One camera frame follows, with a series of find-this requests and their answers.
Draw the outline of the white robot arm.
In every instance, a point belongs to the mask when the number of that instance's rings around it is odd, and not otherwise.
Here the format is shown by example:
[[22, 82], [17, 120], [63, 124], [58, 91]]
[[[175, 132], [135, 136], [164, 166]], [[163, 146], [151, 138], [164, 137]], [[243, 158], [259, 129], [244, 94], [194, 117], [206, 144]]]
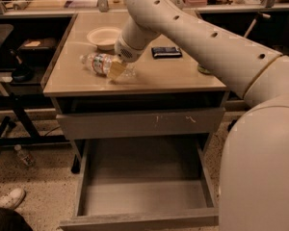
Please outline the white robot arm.
[[289, 231], [289, 57], [181, 10], [182, 0], [127, 0], [115, 43], [137, 61], [164, 35], [249, 106], [224, 143], [220, 231]]

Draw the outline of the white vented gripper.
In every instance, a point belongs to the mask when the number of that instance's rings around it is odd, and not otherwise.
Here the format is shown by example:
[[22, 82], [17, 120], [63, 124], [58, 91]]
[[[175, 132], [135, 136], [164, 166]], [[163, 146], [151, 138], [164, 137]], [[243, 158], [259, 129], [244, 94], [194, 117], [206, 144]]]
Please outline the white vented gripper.
[[[115, 42], [115, 53], [122, 61], [134, 63], [142, 56], [147, 46], [158, 37], [157, 32], [146, 29], [129, 17]], [[116, 80], [126, 67], [126, 63], [112, 61], [107, 77]]]

